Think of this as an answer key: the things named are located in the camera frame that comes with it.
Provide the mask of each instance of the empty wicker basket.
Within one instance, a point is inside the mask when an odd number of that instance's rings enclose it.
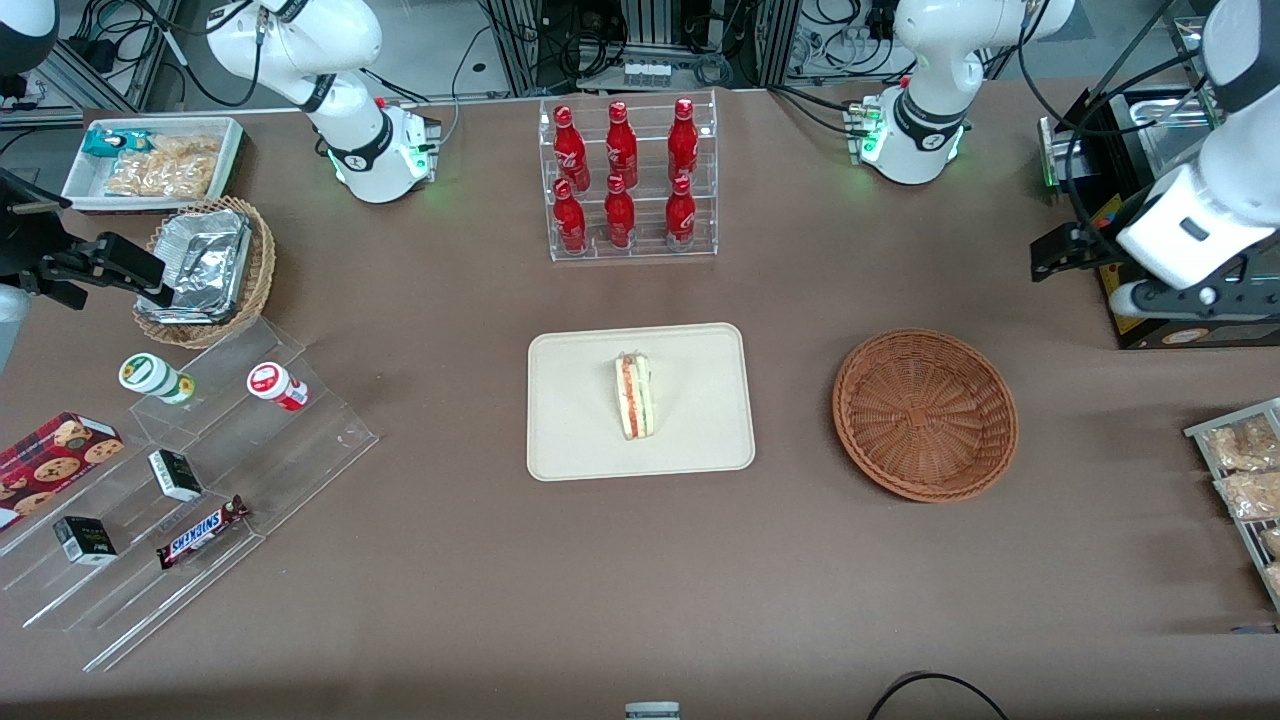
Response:
[[[859,345],[840,368],[831,405],[858,466],[923,502],[987,489],[1018,445],[1018,414],[1000,373],[973,347],[933,331],[890,331]]]

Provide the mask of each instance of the clear acrylic shelf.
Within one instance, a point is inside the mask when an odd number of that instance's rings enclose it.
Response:
[[[244,377],[264,360],[307,384],[302,410],[248,395]],[[0,556],[12,611],[27,628],[64,630],[86,671],[119,662],[378,442],[306,364],[302,346],[266,320],[223,338],[183,370],[196,379],[195,397],[179,406],[140,400],[134,420],[116,427],[128,445],[114,465],[51,510],[55,502],[47,503]],[[187,455],[205,488],[198,501],[160,492],[147,462],[157,447]],[[252,514],[161,570],[156,548],[236,495]],[[119,557],[100,568],[69,562],[51,528],[63,515],[101,519]]]
[[[628,250],[616,249],[608,240],[604,219],[604,199],[608,195],[605,178],[609,163],[604,138],[609,132],[609,102],[612,97],[576,96],[543,100],[539,108],[538,149],[541,158],[543,204],[547,206],[547,237],[552,260],[626,260],[631,258],[663,259],[716,255],[719,250],[719,224],[717,199],[719,195],[716,138],[716,95],[710,91],[685,94],[627,95],[627,117],[636,132],[640,155],[640,182],[631,188],[636,206],[635,242]],[[675,119],[676,100],[694,101],[694,124],[698,127],[698,168],[690,192],[696,201],[694,214],[694,240],[689,250],[675,252],[667,247],[667,199],[671,197],[671,178],[667,176],[667,133]],[[552,110],[568,105],[573,110],[573,124],[586,142],[586,167],[591,172],[591,186],[577,196],[586,213],[588,250],[582,255],[564,252],[556,229],[552,208],[556,197],[552,183],[559,177],[556,164],[556,123]]]

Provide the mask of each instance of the table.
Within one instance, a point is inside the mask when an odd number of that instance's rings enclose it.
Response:
[[[1065,106],[1082,85],[1046,90]],[[1012,716],[1274,717],[1276,639],[1226,630],[1275,615],[1180,429],[1280,395],[1275,351],[1119,352],[1089,274],[1029,282],[1027,245],[1069,213],[1044,199],[1020,83],[982,91],[924,187],[851,168],[764,92],[718,99],[721,255],[621,268],[548,260],[535,101],[467,106],[438,182],[387,206],[334,182],[301,114],[239,115],[234,192],[279,243],[266,314],[383,441],[109,673],[0,614],[0,702],[586,720],[671,698],[690,720],[817,720],[927,667]],[[67,220],[140,241],[155,222]],[[189,357],[147,342],[129,301],[37,304],[0,377],[0,442],[124,411],[129,352]],[[535,336],[700,322],[745,337],[749,469],[529,477]],[[974,345],[1012,388],[1018,456],[970,502],[887,495],[833,433],[840,360],[905,325]]]

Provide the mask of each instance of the red cookie box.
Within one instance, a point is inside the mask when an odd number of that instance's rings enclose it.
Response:
[[[115,428],[63,413],[0,451],[0,532],[123,447]]]

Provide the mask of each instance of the sandwich slice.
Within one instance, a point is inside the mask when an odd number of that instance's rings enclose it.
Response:
[[[618,377],[618,413],[622,432],[627,439],[646,438],[653,434],[653,389],[649,359],[639,352],[620,355],[614,360]]]

